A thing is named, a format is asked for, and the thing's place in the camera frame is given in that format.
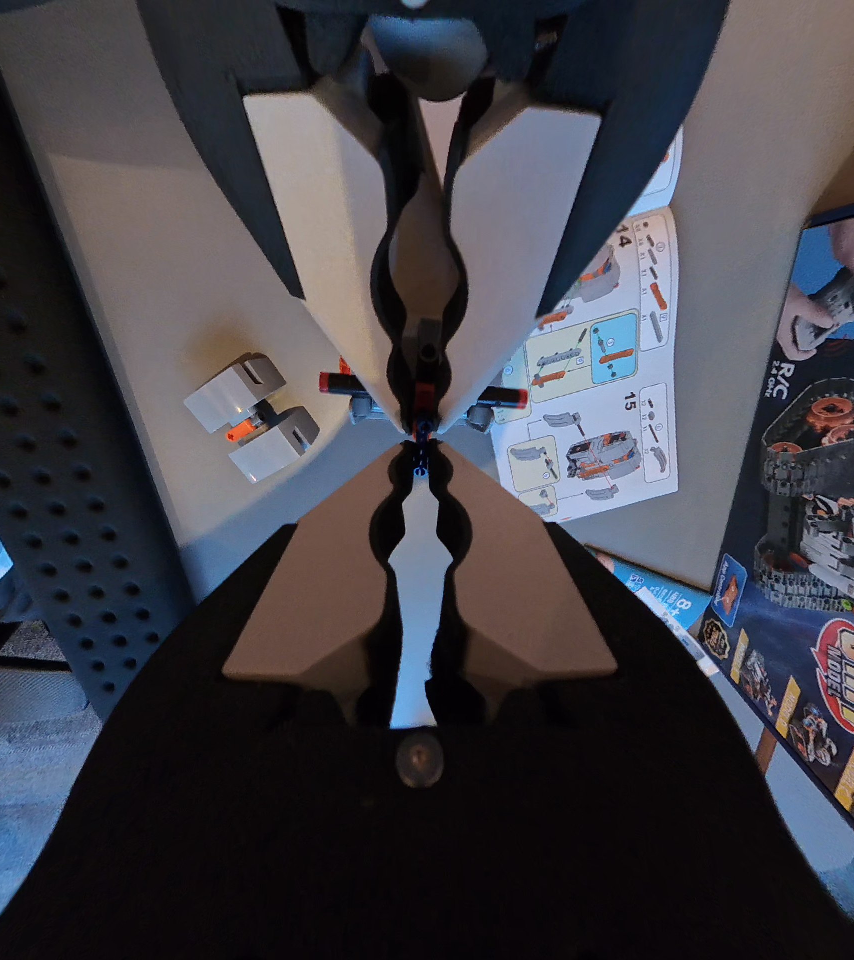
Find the white instruction booklet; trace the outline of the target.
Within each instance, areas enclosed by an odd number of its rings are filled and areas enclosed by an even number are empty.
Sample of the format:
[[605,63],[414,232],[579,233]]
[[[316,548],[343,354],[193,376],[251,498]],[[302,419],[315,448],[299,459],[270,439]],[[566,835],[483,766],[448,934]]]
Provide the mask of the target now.
[[524,407],[493,412],[500,482],[543,520],[677,490],[679,254],[669,203],[682,149],[681,129],[625,219],[496,382],[528,393]]

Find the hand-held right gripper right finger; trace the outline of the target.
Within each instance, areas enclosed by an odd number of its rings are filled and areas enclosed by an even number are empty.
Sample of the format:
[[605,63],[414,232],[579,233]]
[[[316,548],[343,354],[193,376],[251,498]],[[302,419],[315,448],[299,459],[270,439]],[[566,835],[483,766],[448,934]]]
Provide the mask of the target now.
[[443,442],[428,446],[436,535],[450,554],[425,683],[434,716],[495,716],[545,683],[613,676],[617,662],[552,534]]

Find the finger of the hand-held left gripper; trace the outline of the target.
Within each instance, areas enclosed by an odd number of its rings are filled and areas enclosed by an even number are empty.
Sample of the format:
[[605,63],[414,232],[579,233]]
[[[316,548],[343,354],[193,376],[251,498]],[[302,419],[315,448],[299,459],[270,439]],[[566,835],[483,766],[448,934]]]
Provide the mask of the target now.
[[593,111],[496,94],[470,126],[450,182],[450,234],[466,307],[446,356],[440,432],[463,415],[529,336],[601,126]]
[[388,226],[377,158],[384,125],[361,92],[330,78],[305,91],[247,94],[242,102],[305,306],[402,429],[387,380],[393,345],[371,286]]

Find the grey desk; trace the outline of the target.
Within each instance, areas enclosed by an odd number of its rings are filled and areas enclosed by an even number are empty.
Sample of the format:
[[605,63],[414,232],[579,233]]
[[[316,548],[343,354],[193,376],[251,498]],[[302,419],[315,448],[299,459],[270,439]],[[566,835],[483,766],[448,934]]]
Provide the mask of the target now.
[[[183,563],[198,595],[227,579],[231,599],[263,579],[261,543],[323,498],[388,443],[384,426],[342,427],[318,459],[266,492],[215,465],[211,439],[188,440],[176,389],[228,347],[258,343],[293,361],[331,355],[316,324],[229,209],[148,64],[132,2],[51,2],[0,12],[0,62],[37,151],[84,292],[94,308],[130,413],[145,444]],[[788,279],[801,220],[854,194],[854,2],[732,2],[720,44],[686,121],[674,195],[680,246],[676,354],[679,489],[572,523],[682,579],[713,571],[736,486],[761,364]],[[55,837],[70,854],[72,900],[53,908],[79,938],[81,958],[121,936],[120,958],[293,958],[291,947],[228,947],[214,896],[266,894],[271,873],[241,886],[254,834],[224,834],[239,812],[260,830],[280,825],[254,808],[265,759],[230,720],[222,740],[196,710],[150,719],[131,734],[109,721],[97,738]],[[721,834],[682,826],[669,853],[666,790],[601,779],[604,811],[627,814],[625,851],[610,867],[576,852],[577,832],[549,839],[469,787],[464,819],[426,813],[411,834],[353,839],[338,855],[337,891],[361,896],[361,932],[390,935],[388,958],[547,958],[548,908],[573,881],[609,883],[612,945],[585,958],[734,958],[733,922],[707,906],[680,856],[721,850]],[[227,852],[188,879],[203,843]]]

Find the grey toy robot model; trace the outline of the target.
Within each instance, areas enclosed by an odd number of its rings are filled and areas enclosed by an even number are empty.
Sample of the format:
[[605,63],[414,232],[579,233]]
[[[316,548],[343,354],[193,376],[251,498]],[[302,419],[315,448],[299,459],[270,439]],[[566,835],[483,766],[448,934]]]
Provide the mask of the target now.
[[[418,418],[429,418],[433,423],[433,434],[440,423],[438,413],[437,385],[441,372],[442,351],[441,323],[438,319],[422,318],[416,330],[415,339],[408,342],[409,358],[406,363],[413,373],[413,394],[409,402],[407,418],[403,429],[413,439],[413,427]],[[341,361],[338,372],[322,371],[318,376],[318,390],[321,394],[348,398],[352,422],[367,419],[385,419],[385,408],[376,402],[372,394],[355,376],[345,361]],[[529,392],[523,388],[487,386],[459,419],[472,429],[487,433],[497,411],[522,410],[528,405]]]

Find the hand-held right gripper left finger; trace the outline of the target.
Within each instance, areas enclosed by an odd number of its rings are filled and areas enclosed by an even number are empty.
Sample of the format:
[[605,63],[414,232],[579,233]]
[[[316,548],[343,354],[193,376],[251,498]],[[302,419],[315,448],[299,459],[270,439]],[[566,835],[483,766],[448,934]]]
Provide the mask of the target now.
[[389,723],[403,641],[389,559],[406,534],[414,450],[387,450],[300,519],[225,678],[324,691],[351,722]]

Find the blue robot kit box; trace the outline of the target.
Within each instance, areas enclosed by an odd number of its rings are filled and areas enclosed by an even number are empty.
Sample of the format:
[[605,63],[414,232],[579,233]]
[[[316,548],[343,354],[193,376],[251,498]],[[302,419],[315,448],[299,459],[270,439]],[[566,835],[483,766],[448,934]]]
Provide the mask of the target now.
[[854,204],[798,239],[698,639],[854,830]]

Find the grey curved toy panel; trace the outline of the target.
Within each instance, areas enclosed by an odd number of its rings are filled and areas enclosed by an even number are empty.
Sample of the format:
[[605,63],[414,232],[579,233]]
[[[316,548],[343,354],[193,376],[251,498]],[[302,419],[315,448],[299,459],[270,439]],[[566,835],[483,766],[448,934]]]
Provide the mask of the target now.
[[209,434],[221,434],[230,461],[252,484],[299,463],[320,427],[293,403],[288,382],[264,353],[241,354],[189,393],[186,409]]

